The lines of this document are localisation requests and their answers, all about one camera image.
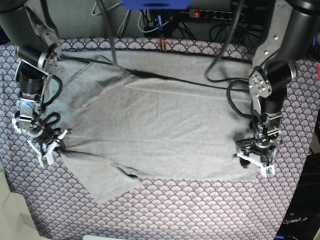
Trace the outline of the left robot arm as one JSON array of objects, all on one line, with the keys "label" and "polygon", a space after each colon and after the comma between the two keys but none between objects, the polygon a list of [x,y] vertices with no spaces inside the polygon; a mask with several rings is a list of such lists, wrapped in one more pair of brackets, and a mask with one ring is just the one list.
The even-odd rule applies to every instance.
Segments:
[{"label": "left robot arm", "polygon": [[318,0],[273,0],[249,71],[248,90],[253,137],[236,141],[243,168],[254,164],[269,169],[281,142],[281,110],[287,86],[297,77],[296,61],[302,59],[320,25]]}]

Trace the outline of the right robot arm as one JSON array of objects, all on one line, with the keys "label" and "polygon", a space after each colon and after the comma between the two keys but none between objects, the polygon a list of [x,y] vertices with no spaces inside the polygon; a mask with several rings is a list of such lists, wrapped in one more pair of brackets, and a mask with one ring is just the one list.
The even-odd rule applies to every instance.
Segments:
[{"label": "right robot arm", "polygon": [[2,0],[0,26],[20,59],[14,77],[20,96],[11,122],[17,133],[28,136],[27,142],[36,152],[40,166],[52,165],[53,151],[70,130],[53,128],[61,118],[57,112],[41,117],[63,87],[56,76],[61,52],[58,30],[47,1]]}]

